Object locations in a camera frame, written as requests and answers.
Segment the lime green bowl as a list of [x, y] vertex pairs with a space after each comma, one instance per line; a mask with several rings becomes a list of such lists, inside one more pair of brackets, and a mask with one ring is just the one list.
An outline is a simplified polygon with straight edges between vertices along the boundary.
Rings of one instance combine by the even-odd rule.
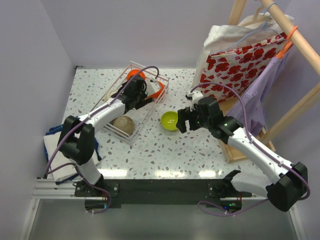
[[178, 113], [176, 111], [167, 111], [160, 118], [160, 123], [162, 127], [170, 132], [174, 132], [178, 129], [176, 127], [177, 122]]

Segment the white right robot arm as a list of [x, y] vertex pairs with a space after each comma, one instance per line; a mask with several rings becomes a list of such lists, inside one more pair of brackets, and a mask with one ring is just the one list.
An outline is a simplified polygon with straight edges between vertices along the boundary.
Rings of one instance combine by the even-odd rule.
[[255, 176], [232, 171], [223, 179], [222, 189], [227, 196], [233, 197], [238, 192], [256, 194], [283, 212], [310, 196], [308, 169], [303, 163], [293, 164], [270, 150], [236, 118], [225, 116], [213, 97], [205, 97], [199, 91], [189, 92], [185, 97], [191, 104], [177, 112], [176, 127], [181, 133], [187, 129], [207, 129], [214, 138], [240, 151], [263, 173]]

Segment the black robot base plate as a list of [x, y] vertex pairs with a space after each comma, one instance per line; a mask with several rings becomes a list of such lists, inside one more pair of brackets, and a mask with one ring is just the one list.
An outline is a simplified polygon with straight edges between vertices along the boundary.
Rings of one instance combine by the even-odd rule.
[[87, 211], [123, 205], [196, 205], [204, 200], [227, 210], [240, 210], [240, 198], [252, 196], [222, 179], [105, 179], [100, 189], [81, 180], [73, 186], [75, 197], [86, 199]]

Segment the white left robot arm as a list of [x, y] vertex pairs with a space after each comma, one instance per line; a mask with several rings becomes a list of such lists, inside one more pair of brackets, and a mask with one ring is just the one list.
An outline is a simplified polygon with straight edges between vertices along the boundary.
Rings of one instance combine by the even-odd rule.
[[78, 174], [87, 181], [86, 191], [92, 196], [99, 196], [104, 190], [103, 176], [92, 159], [96, 133], [130, 110], [138, 110], [151, 103], [155, 98], [153, 95], [161, 91], [155, 79], [132, 76], [97, 109], [87, 115], [70, 115], [65, 119], [58, 140], [59, 151], [75, 164]]

